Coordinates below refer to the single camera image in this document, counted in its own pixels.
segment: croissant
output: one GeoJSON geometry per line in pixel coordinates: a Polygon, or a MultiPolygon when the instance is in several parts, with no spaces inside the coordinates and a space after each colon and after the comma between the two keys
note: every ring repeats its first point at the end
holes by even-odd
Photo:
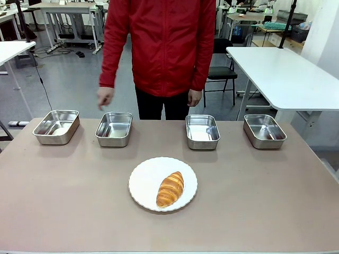
{"type": "Polygon", "coordinates": [[[167,176],[160,184],[157,206],[167,207],[176,202],[184,191],[184,179],[180,172],[167,176]]]}

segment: table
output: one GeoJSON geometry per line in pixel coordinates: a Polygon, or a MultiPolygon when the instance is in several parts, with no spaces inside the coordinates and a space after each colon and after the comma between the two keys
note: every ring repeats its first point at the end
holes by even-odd
{"type": "Polygon", "coordinates": [[[281,150],[253,148],[242,122],[217,122],[217,150],[192,151],[184,121],[133,121],[125,148],[100,148],[99,119],[81,119],[65,146],[43,146],[32,135],[39,121],[0,154],[0,250],[339,250],[339,185],[289,124],[281,150]],[[198,179],[192,202],[167,214],[127,188],[135,166],[160,156],[198,179]]]}
{"type": "Polygon", "coordinates": [[[9,60],[11,60],[12,58],[16,57],[17,55],[21,54],[23,51],[28,50],[30,48],[32,48],[35,45],[35,42],[29,42],[27,43],[26,41],[0,41],[0,66],[1,65],[5,65],[5,68],[8,72],[8,75],[10,75],[12,81],[13,81],[13,85],[14,85],[14,89],[17,90],[22,99],[23,102],[25,104],[26,110],[30,116],[31,120],[33,118],[33,114],[27,104],[27,101],[21,91],[21,88],[15,78],[14,72],[12,70],[12,67],[10,65],[10,63],[8,62],[9,60]]]}
{"type": "MultiPolygon", "coordinates": [[[[233,29],[235,27],[236,21],[252,21],[252,22],[262,22],[265,20],[265,16],[273,16],[273,14],[262,14],[262,13],[252,13],[248,12],[244,16],[239,16],[239,13],[227,14],[226,24],[229,26],[229,35],[228,39],[232,39],[233,29]]],[[[237,24],[237,26],[251,26],[252,24],[237,24]]]]}
{"type": "MultiPolygon", "coordinates": [[[[6,15],[0,17],[0,24],[6,22],[8,20],[12,20],[14,30],[15,30],[15,34],[16,34],[16,38],[18,40],[21,40],[20,32],[17,29],[17,25],[16,25],[16,21],[15,21],[15,15],[18,13],[18,10],[17,9],[14,9],[14,10],[7,9],[7,10],[2,11],[0,13],[3,13],[3,12],[6,12],[6,15]]],[[[1,39],[1,41],[4,41],[4,37],[2,35],[1,29],[0,29],[0,39],[1,39]]]]}
{"type": "Polygon", "coordinates": [[[270,34],[271,33],[281,33],[281,32],[283,32],[282,30],[277,30],[277,29],[266,29],[262,26],[255,26],[255,27],[258,27],[259,30],[262,30],[263,32],[265,32],[265,37],[264,37],[263,41],[253,41],[253,35],[254,35],[254,31],[253,31],[251,40],[252,40],[253,44],[256,45],[257,47],[275,47],[274,44],[269,42],[270,34]]]}
{"type": "Polygon", "coordinates": [[[233,47],[227,51],[248,76],[238,120],[244,117],[252,84],[278,110],[278,122],[291,122],[299,112],[307,121],[304,138],[321,111],[339,111],[339,80],[291,50],[233,47]]]}
{"type": "Polygon", "coordinates": [[[54,44],[53,40],[56,42],[94,43],[94,55],[101,49],[101,42],[103,42],[104,24],[99,8],[96,7],[95,3],[67,3],[66,5],[59,5],[59,3],[39,3],[31,5],[30,7],[40,8],[43,14],[46,15],[48,23],[50,24],[52,37],[50,35],[50,32],[48,31],[47,22],[44,15],[43,21],[48,40],[51,45],[51,49],[47,52],[51,52],[55,50],[58,46],[60,46],[60,44],[58,43],[54,44]],[[70,18],[72,33],[74,35],[73,39],[60,38],[61,32],[65,31],[65,27],[60,24],[60,22],[63,22],[63,18],[61,17],[62,14],[68,14],[70,18]],[[85,32],[82,14],[90,15],[93,39],[89,39],[88,37],[83,37],[81,35],[81,33],[85,32]]]}

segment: red jacket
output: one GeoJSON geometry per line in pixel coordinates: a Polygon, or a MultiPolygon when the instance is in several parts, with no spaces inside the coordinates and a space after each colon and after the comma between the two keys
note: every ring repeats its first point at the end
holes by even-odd
{"type": "Polygon", "coordinates": [[[215,11],[215,0],[111,0],[100,86],[114,87],[130,32],[136,87],[162,97],[201,91],[213,52],[215,11]]]}

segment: black chair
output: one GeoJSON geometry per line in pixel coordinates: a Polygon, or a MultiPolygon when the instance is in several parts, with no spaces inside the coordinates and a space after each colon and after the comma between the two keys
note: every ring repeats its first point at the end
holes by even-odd
{"type": "MultiPolygon", "coordinates": [[[[226,48],[233,47],[233,44],[223,38],[217,38],[214,39],[214,47],[213,47],[213,54],[225,54],[227,56],[226,48]]],[[[235,83],[234,80],[238,78],[238,74],[234,72],[234,60],[231,60],[231,64],[229,67],[226,66],[220,66],[220,67],[210,67],[208,71],[208,79],[210,81],[207,81],[206,83],[211,82],[221,82],[225,81],[225,85],[223,90],[209,90],[206,89],[203,90],[203,106],[206,107],[206,95],[207,92],[225,92],[225,91],[233,91],[233,106],[235,105],[235,83]],[[233,81],[233,88],[232,89],[226,89],[227,82],[229,79],[232,79],[233,81]]]]}
{"type": "Polygon", "coordinates": [[[13,136],[10,134],[6,126],[0,121],[0,128],[4,130],[6,136],[0,136],[0,141],[12,141],[13,136]]]}

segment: jacket zipper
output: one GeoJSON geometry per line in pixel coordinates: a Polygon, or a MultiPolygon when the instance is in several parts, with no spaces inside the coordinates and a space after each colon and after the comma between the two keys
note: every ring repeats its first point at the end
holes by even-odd
{"type": "Polygon", "coordinates": [[[163,79],[162,79],[162,96],[165,96],[165,85],[166,85],[166,35],[167,35],[167,0],[163,0],[163,11],[164,11],[164,29],[163,29],[163,79]]]}

